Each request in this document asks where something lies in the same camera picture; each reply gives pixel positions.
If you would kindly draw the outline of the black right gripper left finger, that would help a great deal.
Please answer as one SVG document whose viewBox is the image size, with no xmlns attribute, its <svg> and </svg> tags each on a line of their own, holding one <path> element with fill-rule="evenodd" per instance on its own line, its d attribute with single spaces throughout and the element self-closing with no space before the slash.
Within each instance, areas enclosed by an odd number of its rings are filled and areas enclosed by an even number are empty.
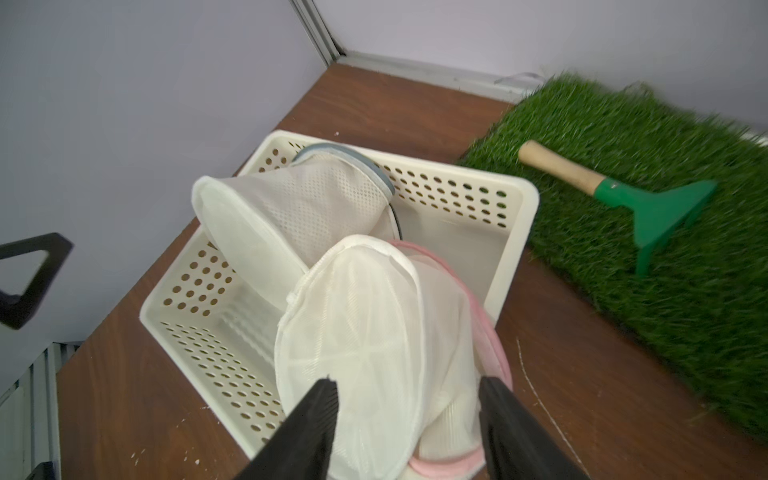
<svg viewBox="0 0 768 480">
<path fill-rule="evenodd" d="M 325 479 L 338 417 L 338 390 L 325 378 L 314 383 L 239 479 Z"/>
</svg>

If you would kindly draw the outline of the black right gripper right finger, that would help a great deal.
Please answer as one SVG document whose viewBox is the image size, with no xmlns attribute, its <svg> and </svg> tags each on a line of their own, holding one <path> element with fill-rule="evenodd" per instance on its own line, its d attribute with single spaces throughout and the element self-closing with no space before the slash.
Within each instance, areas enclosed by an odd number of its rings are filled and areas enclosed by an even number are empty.
<svg viewBox="0 0 768 480">
<path fill-rule="evenodd" d="M 492 479 L 585 479 L 579 468 L 498 377 L 479 384 L 486 469 Z"/>
</svg>

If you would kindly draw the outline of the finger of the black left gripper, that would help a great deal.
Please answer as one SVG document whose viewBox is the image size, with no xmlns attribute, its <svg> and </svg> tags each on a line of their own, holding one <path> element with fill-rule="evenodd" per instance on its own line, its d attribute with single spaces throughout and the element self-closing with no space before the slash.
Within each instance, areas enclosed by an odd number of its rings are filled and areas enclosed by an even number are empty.
<svg viewBox="0 0 768 480">
<path fill-rule="evenodd" d="M 59 233 L 51 232 L 3 244 L 1 259 L 42 251 L 46 258 L 21 295 L 1 291 L 1 323 L 20 330 L 37 312 L 58 272 L 71 253 L 73 243 Z"/>
</svg>

